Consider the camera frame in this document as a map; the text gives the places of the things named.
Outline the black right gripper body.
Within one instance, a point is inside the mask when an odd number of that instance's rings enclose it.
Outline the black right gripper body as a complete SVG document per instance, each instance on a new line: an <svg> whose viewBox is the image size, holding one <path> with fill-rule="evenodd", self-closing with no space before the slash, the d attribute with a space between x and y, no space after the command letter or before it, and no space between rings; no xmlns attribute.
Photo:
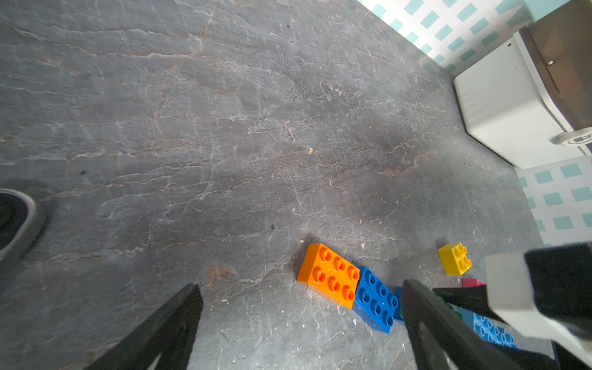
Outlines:
<svg viewBox="0 0 592 370"><path fill-rule="evenodd" d="M591 366L591 245L486 257L487 303L525 337L547 339Z"/></svg>

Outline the green lego brick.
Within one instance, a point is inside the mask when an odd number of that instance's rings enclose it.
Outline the green lego brick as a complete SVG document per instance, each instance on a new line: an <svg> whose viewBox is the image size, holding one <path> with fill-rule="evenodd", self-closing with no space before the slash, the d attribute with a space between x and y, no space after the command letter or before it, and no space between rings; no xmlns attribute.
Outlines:
<svg viewBox="0 0 592 370"><path fill-rule="evenodd" d="M458 316L458 317L459 317L461 320L463 320L463 314L462 314L462 313L459 311L459 309L458 309L456 306L454 306L454 305L450 304L449 302L447 302L447 301L446 301L444 298L442 298L442 297L439 297L439 296L438 296L438 299L439 299L439 300L440 300L442 303L444 303L444 304L445 304L445 305L448 307L448 309L450 309L450 310L451 310L451 311L452 311L452 312L453 312L455 315L457 315L457 316Z"/></svg>

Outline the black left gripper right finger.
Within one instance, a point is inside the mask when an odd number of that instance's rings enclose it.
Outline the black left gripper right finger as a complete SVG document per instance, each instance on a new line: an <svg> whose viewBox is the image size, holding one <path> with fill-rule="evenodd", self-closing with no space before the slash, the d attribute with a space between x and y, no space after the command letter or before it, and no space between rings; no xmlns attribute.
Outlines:
<svg viewBox="0 0 592 370"><path fill-rule="evenodd" d="M513 361L472 329L425 285L402 286L402 311L418 369L512 369Z"/></svg>

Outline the orange lego brick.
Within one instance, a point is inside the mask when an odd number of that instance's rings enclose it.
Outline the orange lego brick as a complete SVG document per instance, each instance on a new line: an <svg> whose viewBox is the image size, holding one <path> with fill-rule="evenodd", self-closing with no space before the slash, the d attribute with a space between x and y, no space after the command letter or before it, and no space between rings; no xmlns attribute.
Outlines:
<svg viewBox="0 0 592 370"><path fill-rule="evenodd" d="M324 244L308 247L297 282L330 302L352 309L361 277L359 268Z"/></svg>

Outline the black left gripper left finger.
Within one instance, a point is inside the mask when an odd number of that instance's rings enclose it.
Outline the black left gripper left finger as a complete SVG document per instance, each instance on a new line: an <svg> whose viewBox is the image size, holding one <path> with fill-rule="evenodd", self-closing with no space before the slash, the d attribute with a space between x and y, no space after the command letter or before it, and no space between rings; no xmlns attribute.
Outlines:
<svg viewBox="0 0 592 370"><path fill-rule="evenodd" d="M188 284L88 369L186 369L204 308Z"/></svg>

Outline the dark blue lego brick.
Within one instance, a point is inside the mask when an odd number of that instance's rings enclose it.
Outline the dark blue lego brick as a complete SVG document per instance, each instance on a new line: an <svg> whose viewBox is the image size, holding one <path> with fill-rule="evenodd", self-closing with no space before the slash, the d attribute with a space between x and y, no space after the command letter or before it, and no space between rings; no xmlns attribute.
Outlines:
<svg viewBox="0 0 592 370"><path fill-rule="evenodd" d="M359 266L353 311L370 328L389 335L395 324L399 299L367 267Z"/></svg>

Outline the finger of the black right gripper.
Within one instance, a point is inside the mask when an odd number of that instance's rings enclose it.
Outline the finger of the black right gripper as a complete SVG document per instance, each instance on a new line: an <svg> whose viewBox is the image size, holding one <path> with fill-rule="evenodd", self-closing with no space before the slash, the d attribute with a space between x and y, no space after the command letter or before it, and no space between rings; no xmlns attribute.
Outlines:
<svg viewBox="0 0 592 370"><path fill-rule="evenodd" d="M472 288L433 288L433 292L445 302L464 308L478 315L506 324L488 304L485 285Z"/></svg>

